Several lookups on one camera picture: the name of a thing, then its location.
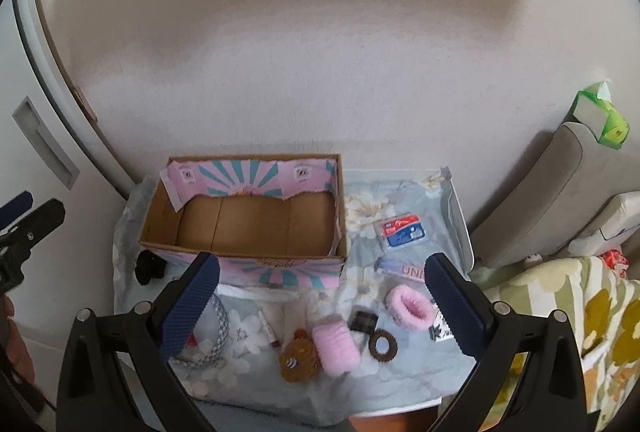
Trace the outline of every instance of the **brown plush toy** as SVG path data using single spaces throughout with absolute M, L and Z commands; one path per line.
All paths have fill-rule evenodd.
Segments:
M 280 358 L 280 373 L 289 383 L 303 383 L 313 379 L 321 370 L 316 346 L 305 330 L 299 329 Z

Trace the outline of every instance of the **pink plush item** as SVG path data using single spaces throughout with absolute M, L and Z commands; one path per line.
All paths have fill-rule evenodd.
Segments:
M 361 355 L 344 320 L 317 326 L 311 331 L 322 369 L 337 378 L 360 365 Z
M 429 329 L 438 315 L 425 295 L 405 284 L 396 286 L 386 296 L 386 308 L 398 324 L 412 331 Z

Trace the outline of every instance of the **human hand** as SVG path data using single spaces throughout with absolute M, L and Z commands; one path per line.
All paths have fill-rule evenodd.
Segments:
M 15 324 L 13 317 L 15 315 L 14 304 L 9 297 L 4 295 L 1 303 L 4 304 L 4 314 L 7 316 L 9 323 L 9 341 L 6 345 L 6 355 L 14 366 L 14 369 L 25 379 L 26 382 L 33 385 L 36 379 L 36 372 L 33 368 L 33 361 L 27 350 L 27 345 L 20 336 L 18 326 Z

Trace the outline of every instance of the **wooden floor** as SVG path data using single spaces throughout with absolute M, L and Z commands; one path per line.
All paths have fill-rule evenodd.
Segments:
M 426 432 L 437 417 L 435 407 L 385 417 L 352 417 L 351 423 L 358 432 Z

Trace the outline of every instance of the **green tissue pack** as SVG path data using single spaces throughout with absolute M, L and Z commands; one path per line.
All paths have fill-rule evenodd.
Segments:
M 598 143 L 619 149 L 629 135 L 629 124 L 611 104 L 609 83 L 597 82 L 578 91 L 570 114 L 590 128 Z

